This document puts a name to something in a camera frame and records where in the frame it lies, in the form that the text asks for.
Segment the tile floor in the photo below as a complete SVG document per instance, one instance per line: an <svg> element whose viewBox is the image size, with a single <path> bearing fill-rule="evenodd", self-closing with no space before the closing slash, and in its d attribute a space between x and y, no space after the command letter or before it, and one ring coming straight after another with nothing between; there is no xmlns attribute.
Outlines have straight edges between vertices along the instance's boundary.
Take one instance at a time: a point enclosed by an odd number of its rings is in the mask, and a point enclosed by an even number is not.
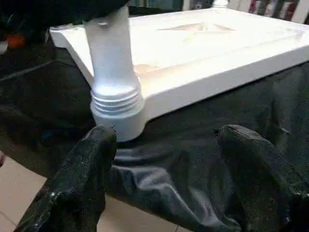
<svg viewBox="0 0 309 232"><path fill-rule="evenodd" d="M7 158L0 168L0 228L12 232L45 178ZM98 232L187 232L170 222L111 197L98 223Z"/></svg>

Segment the white painted furniture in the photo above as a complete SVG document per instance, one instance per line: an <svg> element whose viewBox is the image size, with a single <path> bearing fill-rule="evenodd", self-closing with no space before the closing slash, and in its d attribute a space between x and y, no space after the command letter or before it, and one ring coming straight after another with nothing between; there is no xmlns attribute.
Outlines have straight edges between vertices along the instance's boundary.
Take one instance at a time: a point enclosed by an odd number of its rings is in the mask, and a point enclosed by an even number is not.
<svg viewBox="0 0 309 232"><path fill-rule="evenodd" d="M183 11L188 11L190 9L191 0L183 0ZM229 0L228 8L232 10L238 10L241 0Z"/></svg>
<svg viewBox="0 0 309 232"><path fill-rule="evenodd" d="M119 141L153 118L309 60L308 26L226 8L129 20L123 8L51 35L92 86L96 122Z"/></svg>
<svg viewBox="0 0 309 232"><path fill-rule="evenodd" d="M250 4L252 0L240 0L239 11L249 12ZM309 1L299 0L297 8L293 14L292 22L304 23L309 14Z"/></svg>

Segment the orange object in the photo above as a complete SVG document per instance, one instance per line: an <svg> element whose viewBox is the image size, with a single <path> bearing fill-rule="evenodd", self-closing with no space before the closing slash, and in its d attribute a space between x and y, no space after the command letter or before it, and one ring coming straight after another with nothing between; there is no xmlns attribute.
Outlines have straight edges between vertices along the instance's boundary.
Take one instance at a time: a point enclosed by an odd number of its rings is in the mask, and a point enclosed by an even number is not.
<svg viewBox="0 0 309 232"><path fill-rule="evenodd" d="M7 35L8 48L18 48L25 45L25 37L22 35Z"/></svg>

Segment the beige floor tile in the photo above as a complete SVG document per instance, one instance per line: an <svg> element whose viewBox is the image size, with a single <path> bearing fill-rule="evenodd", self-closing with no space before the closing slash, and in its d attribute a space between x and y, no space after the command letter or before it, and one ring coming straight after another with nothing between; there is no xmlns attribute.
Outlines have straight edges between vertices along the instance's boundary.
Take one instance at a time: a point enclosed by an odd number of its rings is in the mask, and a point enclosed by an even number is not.
<svg viewBox="0 0 309 232"><path fill-rule="evenodd" d="M191 231L179 226L176 232L191 232Z"/></svg>
<svg viewBox="0 0 309 232"><path fill-rule="evenodd" d="M7 157L0 168L0 211L17 224L45 180Z"/></svg>
<svg viewBox="0 0 309 232"><path fill-rule="evenodd" d="M109 197L98 232L175 232L177 226Z"/></svg>
<svg viewBox="0 0 309 232"><path fill-rule="evenodd" d="M12 232L15 229L15 225L10 222L1 212L0 212L0 231L1 232Z"/></svg>

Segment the black plastic sheet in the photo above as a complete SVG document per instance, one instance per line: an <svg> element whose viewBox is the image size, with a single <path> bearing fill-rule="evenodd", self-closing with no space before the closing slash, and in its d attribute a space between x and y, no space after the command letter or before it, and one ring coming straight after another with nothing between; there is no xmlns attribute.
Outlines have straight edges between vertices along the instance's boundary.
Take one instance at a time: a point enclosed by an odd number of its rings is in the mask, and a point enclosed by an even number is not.
<svg viewBox="0 0 309 232"><path fill-rule="evenodd" d="M152 120L138 139L118 144L108 193L194 231L279 230L282 216L269 206L282 204L281 190L260 199L239 194L241 185L214 131L234 124L258 132L308 183L308 70L309 63L298 65ZM90 87L65 50L48 44L5 54L0 57L0 139L8 142L0 149L52 175L94 126L90 101ZM10 149L19 145L22 154Z"/></svg>

